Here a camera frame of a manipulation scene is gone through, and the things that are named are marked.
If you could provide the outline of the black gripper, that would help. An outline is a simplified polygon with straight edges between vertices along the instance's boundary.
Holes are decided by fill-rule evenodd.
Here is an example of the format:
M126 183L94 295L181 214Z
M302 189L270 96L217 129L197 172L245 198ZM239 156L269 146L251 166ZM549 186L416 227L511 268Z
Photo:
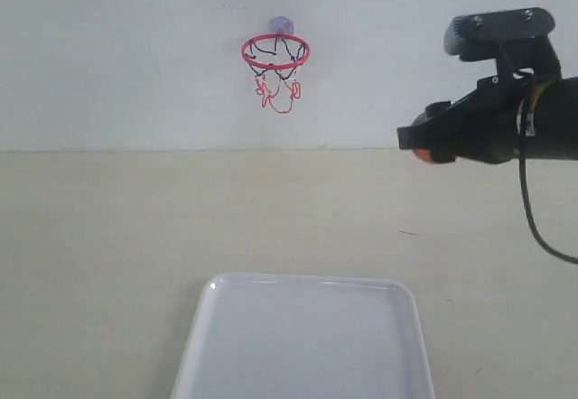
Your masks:
M535 84L532 74L498 82L484 78L466 97L434 102L410 125L398 127L399 149L425 149L431 164L459 158L509 162L517 156L517 112Z

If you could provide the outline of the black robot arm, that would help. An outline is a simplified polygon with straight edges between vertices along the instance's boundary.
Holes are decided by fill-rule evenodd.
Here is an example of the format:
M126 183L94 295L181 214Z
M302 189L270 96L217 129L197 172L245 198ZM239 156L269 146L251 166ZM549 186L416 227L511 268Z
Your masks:
M455 102L428 105L397 128L398 147L432 164L577 159L577 78L482 79Z

